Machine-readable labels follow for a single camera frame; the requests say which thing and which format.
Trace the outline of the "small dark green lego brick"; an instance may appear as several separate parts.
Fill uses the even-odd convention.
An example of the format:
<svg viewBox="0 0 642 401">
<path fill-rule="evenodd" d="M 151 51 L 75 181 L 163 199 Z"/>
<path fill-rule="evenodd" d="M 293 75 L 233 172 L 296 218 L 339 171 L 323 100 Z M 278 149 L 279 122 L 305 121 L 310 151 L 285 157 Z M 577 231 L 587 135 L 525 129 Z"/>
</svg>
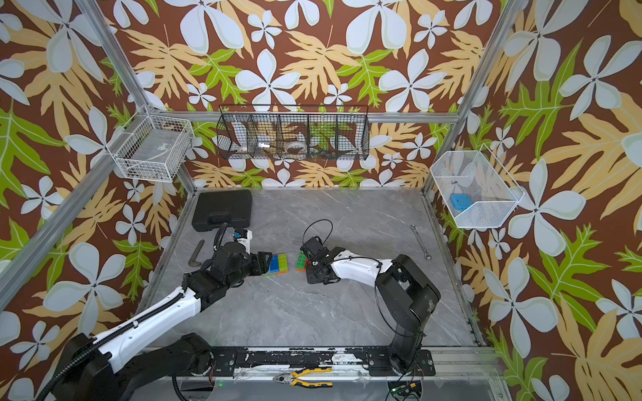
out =
<svg viewBox="0 0 642 401">
<path fill-rule="evenodd" d="M 296 262 L 296 270 L 299 272 L 305 272 L 306 271 L 306 266 L 307 266 L 307 257 L 304 255 L 303 252 L 299 252 L 299 256 Z"/>
</svg>

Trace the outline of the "lime green lego brick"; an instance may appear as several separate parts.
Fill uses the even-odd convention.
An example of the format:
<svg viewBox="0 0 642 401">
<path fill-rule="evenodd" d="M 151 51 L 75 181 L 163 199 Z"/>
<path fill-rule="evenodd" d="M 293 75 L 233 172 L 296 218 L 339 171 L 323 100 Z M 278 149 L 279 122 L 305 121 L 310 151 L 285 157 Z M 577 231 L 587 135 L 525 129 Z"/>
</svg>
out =
<svg viewBox="0 0 642 401">
<path fill-rule="evenodd" d="M 288 256 L 286 254 L 278 255 L 279 274 L 284 274 L 289 271 Z"/>
</svg>

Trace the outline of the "dark blue upturned lego brick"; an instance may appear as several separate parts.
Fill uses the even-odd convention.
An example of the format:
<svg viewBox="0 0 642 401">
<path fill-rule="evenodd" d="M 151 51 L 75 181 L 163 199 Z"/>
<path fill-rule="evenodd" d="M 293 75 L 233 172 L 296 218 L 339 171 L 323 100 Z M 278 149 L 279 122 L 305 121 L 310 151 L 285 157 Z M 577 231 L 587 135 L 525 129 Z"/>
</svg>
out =
<svg viewBox="0 0 642 401">
<path fill-rule="evenodd" d="M 279 257 L 278 256 L 272 256 L 270 265 L 269 265 L 269 271 L 267 272 L 268 275 L 274 275 L 274 274 L 279 274 L 281 271 L 280 265 L 279 265 Z"/>
</svg>

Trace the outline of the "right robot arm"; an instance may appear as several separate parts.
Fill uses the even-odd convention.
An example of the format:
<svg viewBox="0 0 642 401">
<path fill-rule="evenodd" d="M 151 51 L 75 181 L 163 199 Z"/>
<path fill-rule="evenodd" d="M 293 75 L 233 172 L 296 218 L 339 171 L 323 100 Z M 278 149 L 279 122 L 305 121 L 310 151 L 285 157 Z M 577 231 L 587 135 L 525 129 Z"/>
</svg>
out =
<svg viewBox="0 0 642 401">
<path fill-rule="evenodd" d="M 329 250 L 319 237 L 300 247 L 309 265 L 309 284 L 329 285 L 352 280 L 373 287 L 396 325 L 389 346 L 391 365 L 399 373 L 409 370 L 418 358 L 426 323 L 441 294 L 423 270 L 407 255 L 376 259 L 357 255 L 343 247 Z"/>
</svg>

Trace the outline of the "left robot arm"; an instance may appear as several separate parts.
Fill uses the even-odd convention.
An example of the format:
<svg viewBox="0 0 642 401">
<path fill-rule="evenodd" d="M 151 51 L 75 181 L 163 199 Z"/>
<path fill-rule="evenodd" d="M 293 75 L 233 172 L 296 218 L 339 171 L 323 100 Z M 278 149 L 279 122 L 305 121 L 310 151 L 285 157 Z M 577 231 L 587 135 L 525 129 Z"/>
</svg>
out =
<svg viewBox="0 0 642 401">
<path fill-rule="evenodd" d="M 106 332 L 71 339 L 55 373 L 36 398 L 122 400 L 163 377 L 208 374 L 212 347 L 195 333 L 161 349 L 147 352 L 145 348 L 211 307 L 247 277 L 269 271 L 272 253 L 250 253 L 237 238 L 223 242 L 226 230 L 225 226 L 218 229 L 212 257 L 199 269 L 184 274 L 182 284 L 162 300 Z"/>
</svg>

